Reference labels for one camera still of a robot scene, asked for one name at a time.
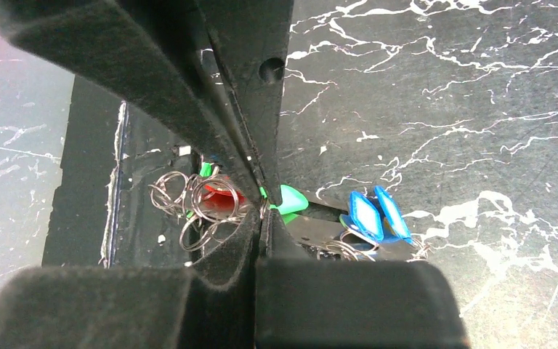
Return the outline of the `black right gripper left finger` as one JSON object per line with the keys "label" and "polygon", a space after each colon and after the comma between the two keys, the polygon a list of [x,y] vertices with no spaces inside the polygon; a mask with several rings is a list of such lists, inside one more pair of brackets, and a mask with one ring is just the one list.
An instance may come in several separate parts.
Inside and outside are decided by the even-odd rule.
{"label": "black right gripper left finger", "polygon": [[0,348],[252,348],[256,221],[189,267],[22,270]]}

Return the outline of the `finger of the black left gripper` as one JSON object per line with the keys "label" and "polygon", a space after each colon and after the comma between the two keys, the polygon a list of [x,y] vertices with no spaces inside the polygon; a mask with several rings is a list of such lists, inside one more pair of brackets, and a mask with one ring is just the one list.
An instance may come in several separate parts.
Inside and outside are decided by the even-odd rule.
{"label": "finger of the black left gripper", "polygon": [[278,122],[289,43],[292,1],[198,1],[205,29],[243,143],[254,184],[282,204],[278,174]]}
{"label": "finger of the black left gripper", "polygon": [[0,1],[0,35],[134,104],[262,200],[233,112],[167,2]]}

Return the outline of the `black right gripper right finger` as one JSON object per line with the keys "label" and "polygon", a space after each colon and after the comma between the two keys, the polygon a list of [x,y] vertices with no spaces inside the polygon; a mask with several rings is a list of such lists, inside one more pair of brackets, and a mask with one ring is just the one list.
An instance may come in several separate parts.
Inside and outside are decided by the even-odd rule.
{"label": "black right gripper right finger", "polygon": [[261,215],[258,348],[467,348],[442,272],[424,262],[315,260],[278,211]]}

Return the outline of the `green key tag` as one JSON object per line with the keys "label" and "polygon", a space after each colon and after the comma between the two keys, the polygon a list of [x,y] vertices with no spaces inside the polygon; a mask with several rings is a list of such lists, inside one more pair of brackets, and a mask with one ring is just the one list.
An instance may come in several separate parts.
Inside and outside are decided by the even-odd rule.
{"label": "green key tag", "polygon": [[212,176],[214,173],[214,165],[208,162],[202,162],[201,163],[201,167],[200,167],[200,171],[199,171],[199,175],[201,177],[210,177]]}
{"label": "green key tag", "polygon": [[280,213],[284,224],[288,225],[298,217],[298,212],[305,210],[309,206],[309,201],[304,194],[289,185],[282,184],[280,186],[283,201],[279,206],[269,203],[266,191],[263,187],[260,187],[259,191],[262,195],[263,204],[263,207],[257,212],[260,218],[262,218],[266,209],[276,209]]}

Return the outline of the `red key tag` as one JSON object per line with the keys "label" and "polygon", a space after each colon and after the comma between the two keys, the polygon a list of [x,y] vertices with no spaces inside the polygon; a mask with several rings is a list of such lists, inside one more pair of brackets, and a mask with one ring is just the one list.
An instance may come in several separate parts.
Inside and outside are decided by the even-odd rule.
{"label": "red key tag", "polygon": [[217,174],[202,180],[200,205],[204,209],[230,214],[247,204],[248,200],[228,176]]}

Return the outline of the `light blue key tag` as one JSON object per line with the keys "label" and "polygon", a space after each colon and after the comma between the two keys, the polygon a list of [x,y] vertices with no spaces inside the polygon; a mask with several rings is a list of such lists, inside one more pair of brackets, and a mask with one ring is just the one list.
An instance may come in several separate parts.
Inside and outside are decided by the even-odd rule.
{"label": "light blue key tag", "polygon": [[376,185],[374,187],[374,192],[377,195],[381,209],[384,212],[384,217],[387,219],[394,235],[407,243],[412,244],[413,239],[411,232],[403,219],[396,201],[380,185]]}

